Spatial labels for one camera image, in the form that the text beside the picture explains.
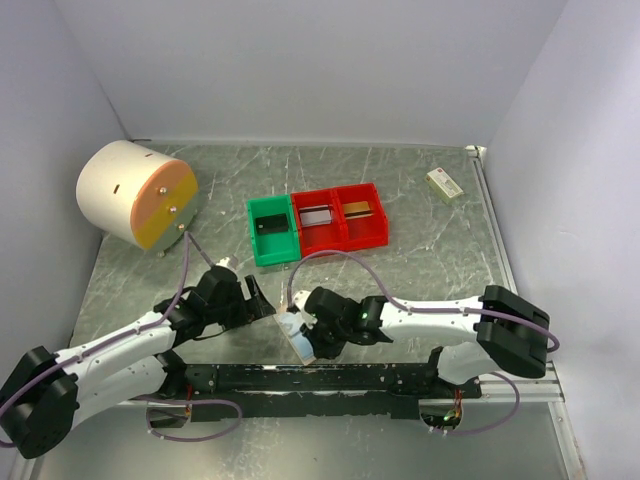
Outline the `tan card holder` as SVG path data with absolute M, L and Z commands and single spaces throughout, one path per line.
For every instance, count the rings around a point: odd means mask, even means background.
M 301 327 L 305 326 L 302 313 L 285 311 L 278 313 L 275 320 L 301 363 L 303 365 L 313 363 L 316 360 L 313 347 L 301 331 Z

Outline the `silver VIP credit card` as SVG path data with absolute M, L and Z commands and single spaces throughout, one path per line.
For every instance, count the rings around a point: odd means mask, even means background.
M 333 211 L 329 205 L 300 208 L 298 214 L 303 228 L 328 225 L 331 224 L 334 219 Z

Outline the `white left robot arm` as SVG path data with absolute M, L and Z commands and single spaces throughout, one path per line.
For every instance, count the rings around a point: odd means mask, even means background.
M 150 397 L 183 400 L 193 391 L 176 347 L 217 325 L 223 332 L 275 312 L 251 275 L 238 279 L 220 262 L 195 286 L 139 319 L 77 347 L 25 353 L 1 388 L 4 447 L 37 458 L 88 418 L 123 401 Z

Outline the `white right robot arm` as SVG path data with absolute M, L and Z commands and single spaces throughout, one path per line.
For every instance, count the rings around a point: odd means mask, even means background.
M 435 366 L 425 372 L 424 384 L 439 398 L 474 377 L 498 370 L 539 379 L 554 342 L 549 315 L 498 285 L 486 287 L 480 296 L 453 301 L 384 295 L 356 301 L 324 287 L 298 291 L 292 301 L 304 314 L 300 332 L 318 359 L 338 357 L 346 344 L 433 341 Z

